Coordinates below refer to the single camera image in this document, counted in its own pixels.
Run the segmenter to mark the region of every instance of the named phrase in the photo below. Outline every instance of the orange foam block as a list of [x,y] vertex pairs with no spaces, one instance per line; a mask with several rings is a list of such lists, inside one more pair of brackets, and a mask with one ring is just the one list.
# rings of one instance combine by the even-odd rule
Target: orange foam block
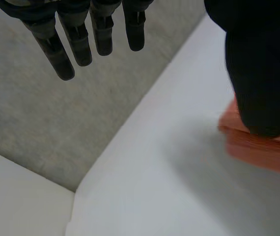
[[253,165],[280,172],[280,137],[267,139],[249,134],[233,101],[219,121],[227,136],[226,150],[233,157]]

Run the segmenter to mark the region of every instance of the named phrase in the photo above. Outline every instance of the orange block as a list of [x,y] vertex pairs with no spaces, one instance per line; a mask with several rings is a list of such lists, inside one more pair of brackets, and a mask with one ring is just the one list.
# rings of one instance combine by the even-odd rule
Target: orange block
[[271,140],[249,134],[240,119],[235,101],[231,102],[222,115],[219,129],[227,136],[226,150],[230,155],[253,165],[280,172],[280,137]]

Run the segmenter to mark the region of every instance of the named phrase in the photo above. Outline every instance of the gray carpet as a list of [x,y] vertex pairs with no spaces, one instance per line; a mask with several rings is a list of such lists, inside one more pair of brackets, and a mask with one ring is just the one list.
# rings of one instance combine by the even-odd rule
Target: gray carpet
[[0,10],[0,155],[75,191],[86,172],[204,14],[202,0],[155,0],[146,43],[129,49],[122,7],[114,14],[113,53],[79,67],[57,31],[76,76],[57,77],[31,33]]

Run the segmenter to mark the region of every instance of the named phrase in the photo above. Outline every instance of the white surface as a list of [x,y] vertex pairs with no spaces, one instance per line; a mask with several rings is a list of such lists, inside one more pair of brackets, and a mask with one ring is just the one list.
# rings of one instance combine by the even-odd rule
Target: white surface
[[74,193],[0,156],[0,236],[64,236]]
[[206,17],[80,184],[67,236],[280,236],[280,174],[217,131],[232,97]]

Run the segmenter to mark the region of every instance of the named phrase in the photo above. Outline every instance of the white table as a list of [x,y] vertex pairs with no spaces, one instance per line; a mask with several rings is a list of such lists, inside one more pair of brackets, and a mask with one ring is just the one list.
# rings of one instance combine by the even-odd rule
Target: white table
[[232,98],[206,17],[80,184],[66,235],[280,236],[280,174],[217,131]]

